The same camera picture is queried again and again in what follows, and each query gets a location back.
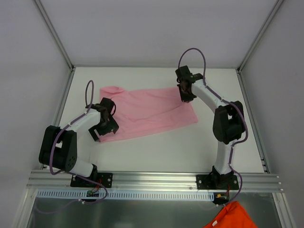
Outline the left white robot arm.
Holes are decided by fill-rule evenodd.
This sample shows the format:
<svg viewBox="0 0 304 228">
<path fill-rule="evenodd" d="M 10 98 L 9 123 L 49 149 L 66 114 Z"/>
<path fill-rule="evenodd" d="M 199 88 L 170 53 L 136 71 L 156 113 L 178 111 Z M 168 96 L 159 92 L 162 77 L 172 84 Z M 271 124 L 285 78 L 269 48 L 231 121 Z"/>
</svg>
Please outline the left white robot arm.
<svg viewBox="0 0 304 228">
<path fill-rule="evenodd" d="M 77 140 L 89 135 L 94 142 L 102 136 L 116 133 L 119 129 L 113 115 L 116 112 L 114 101 L 102 98 L 98 104 L 88 104 L 78 118 L 64 127 L 50 125 L 46 128 L 38 160 L 51 170 L 58 169 L 71 173 L 71 187 L 106 188 L 112 186 L 112 173 L 99 172 L 95 164 L 86 162 L 78 156 Z"/>
</svg>

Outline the pink t shirt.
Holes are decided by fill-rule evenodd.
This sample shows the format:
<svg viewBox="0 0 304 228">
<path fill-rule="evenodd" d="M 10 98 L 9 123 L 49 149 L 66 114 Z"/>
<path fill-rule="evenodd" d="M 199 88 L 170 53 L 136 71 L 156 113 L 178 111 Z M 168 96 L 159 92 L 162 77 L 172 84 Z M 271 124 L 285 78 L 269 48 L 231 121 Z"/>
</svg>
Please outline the pink t shirt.
<svg viewBox="0 0 304 228">
<path fill-rule="evenodd" d="M 198 122 L 191 104 L 181 101 L 177 87 L 128 91 L 108 86 L 100 88 L 100 98 L 115 103 L 114 119 L 119 126 L 116 133 L 102 136 L 102 143 L 163 133 Z"/>
</svg>

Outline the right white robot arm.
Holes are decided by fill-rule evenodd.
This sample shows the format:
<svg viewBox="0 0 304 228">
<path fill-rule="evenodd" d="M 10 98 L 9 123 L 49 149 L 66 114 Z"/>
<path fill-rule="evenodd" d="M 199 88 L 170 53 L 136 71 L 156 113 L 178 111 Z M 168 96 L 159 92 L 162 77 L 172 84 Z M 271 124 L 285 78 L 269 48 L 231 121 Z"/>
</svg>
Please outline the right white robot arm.
<svg viewBox="0 0 304 228">
<path fill-rule="evenodd" d="M 179 67 L 175 73 L 182 102 L 199 98 L 214 113 L 212 132 L 218 141 L 217 157 L 209 174 L 196 176 L 197 188 L 238 190 L 238 178 L 232 168 L 234 147 L 244 142 L 243 134 L 248 135 L 242 103 L 223 99 L 207 85 L 202 74 L 191 73 L 188 66 Z"/>
</svg>

